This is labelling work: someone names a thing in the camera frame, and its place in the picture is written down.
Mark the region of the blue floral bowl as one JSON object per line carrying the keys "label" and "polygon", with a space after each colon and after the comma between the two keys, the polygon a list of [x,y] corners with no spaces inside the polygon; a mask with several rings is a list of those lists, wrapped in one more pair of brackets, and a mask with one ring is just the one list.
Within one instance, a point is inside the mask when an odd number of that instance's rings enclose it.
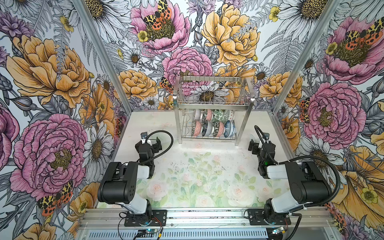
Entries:
{"label": "blue floral bowl", "polygon": [[236,133],[236,125],[235,125],[234,121],[227,121],[225,124],[224,137],[225,138],[232,138],[235,133]]}

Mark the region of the green leaf pattern bowl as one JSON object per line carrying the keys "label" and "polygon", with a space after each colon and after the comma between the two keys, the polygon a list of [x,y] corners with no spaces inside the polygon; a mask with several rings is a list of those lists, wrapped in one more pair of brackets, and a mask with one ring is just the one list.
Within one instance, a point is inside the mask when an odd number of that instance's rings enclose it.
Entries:
{"label": "green leaf pattern bowl", "polygon": [[214,110],[213,112],[213,122],[224,122],[226,119],[226,111],[225,110]]}

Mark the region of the dark leaf pattern bowl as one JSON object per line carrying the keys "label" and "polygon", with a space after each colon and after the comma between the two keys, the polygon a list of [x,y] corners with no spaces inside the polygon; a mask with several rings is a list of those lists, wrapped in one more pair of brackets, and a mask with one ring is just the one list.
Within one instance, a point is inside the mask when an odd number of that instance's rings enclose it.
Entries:
{"label": "dark leaf pattern bowl", "polygon": [[220,130],[220,124],[221,122],[218,121],[218,122],[213,122],[213,137],[217,137],[218,136],[218,133],[219,133],[219,130]]}

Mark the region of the dark blue-grey bowl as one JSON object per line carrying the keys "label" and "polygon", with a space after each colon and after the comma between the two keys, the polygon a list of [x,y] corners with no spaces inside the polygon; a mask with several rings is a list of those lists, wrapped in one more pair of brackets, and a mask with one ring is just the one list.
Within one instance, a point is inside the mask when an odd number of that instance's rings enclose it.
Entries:
{"label": "dark blue-grey bowl", "polygon": [[202,120],[202,117],[203,117],[202,110],[201,109],[196,109],[195,113],[194,113],[194,120],[200,122]]}

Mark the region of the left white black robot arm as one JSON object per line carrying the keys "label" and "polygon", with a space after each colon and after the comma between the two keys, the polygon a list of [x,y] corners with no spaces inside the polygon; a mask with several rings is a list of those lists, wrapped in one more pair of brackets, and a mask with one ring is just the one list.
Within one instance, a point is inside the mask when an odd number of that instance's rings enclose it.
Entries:
{"label": "left white black robot arm", "polygon": [[109,163],[98,189],[98,201],[109,205],[115,204],[126,209],[132,215],[152,217],[149,200],[137,192],[138,180],[150,179],[155,171],[153,158],[162,150],[159,138],[149,139],[147,133],[141,133],[141,141],[135,144],[139,154],[136,162]]}

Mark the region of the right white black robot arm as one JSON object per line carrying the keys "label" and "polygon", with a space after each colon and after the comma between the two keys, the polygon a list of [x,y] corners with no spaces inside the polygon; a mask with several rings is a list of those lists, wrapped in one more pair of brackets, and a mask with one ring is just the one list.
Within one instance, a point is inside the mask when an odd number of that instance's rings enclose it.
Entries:
{"label": "right white black robot arm", "polygon": [[279,197],[266,200],[261,218],[267,224],[285,223],[288,215],[308,207],[316,207],[330,202],[338,193],[341,180],[337,177],[334,189],[326,181],[315,161],[318,160],[330,167],[336,167],[320,157],[299,156],[277,162],[275,160],[276,145],[267,134],[255,125],[259,142],[250,141],[249,150],[258,157],[258,171],[266,180],[287,180],[289,190]]}

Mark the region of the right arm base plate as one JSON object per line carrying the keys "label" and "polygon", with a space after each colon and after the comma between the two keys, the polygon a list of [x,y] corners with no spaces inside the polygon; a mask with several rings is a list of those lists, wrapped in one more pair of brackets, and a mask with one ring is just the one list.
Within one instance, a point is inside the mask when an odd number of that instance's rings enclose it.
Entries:
{"label": "right arm base plate", "polygon": [[266,213],[264,209],[247,209],[244,217],[249,220],[251,226],[261,225],[291,225],[292,222],[288,214],[278,214],[275,212]]}

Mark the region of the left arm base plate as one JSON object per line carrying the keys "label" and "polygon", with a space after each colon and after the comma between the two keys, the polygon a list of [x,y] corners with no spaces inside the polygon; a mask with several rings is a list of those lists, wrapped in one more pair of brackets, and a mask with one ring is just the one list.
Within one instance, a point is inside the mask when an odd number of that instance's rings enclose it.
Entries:
{"label": "left arm base plate", "polygon": [[152,214],[134,215],[128,213],[125,217],[125,227],[164,227],[167,222],[167,210],[152,210]]}

